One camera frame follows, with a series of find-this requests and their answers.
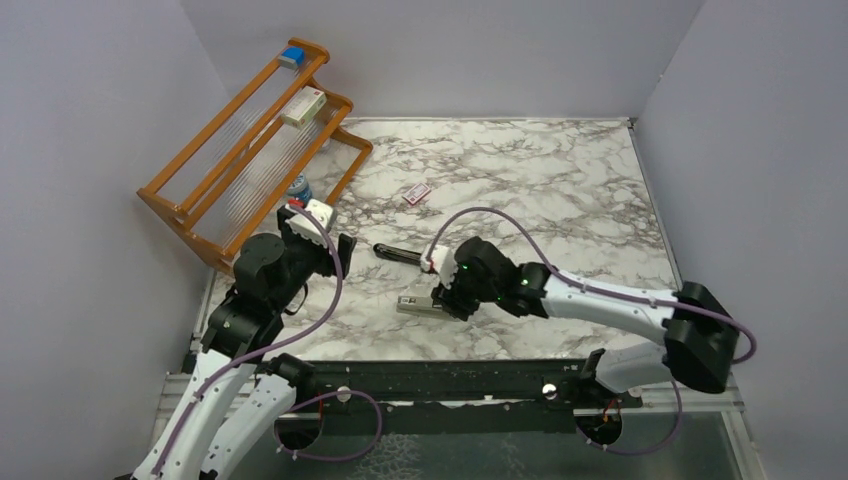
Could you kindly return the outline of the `black stapler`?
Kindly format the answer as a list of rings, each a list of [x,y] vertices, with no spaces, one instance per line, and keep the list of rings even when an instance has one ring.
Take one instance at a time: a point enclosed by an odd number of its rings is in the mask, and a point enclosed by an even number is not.
[[[421,253],[410,251],[383,243],[376,243],[372,247],[374,254],[383,260],[403,263],[407,265],[420,266]]]

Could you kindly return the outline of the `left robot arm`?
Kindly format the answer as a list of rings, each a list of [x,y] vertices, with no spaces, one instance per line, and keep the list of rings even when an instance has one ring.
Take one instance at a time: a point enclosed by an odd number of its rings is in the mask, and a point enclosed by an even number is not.
[[[290,304],[314,275],[342,281],[357,240],[346,234],[313,242],[283,228],[248,239],[235,282],[210,314],[191,380],[163,433],[132,479],[225,479],[272,417],[313,401],[314,384],[297,372],[262,379],[253,402],[228,411],[265,354],[286,346],[277,336]]]

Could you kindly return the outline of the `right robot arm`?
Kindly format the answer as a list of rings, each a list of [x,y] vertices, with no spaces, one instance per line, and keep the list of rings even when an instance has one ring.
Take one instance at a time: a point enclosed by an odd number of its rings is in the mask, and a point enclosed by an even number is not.
[[[590,283],[546,263],[516,264],[479,237],[455,250],[435,246],[421,255],[420,266],[438,276],[431,296],[455,319],[466,321],[492,303],[515,317],[578,319],[643,338],[590,355],[576,383],[589,406],[671,380],[708,394],[726,389],[741,329],[702,284],[685,282],[674,291]]]

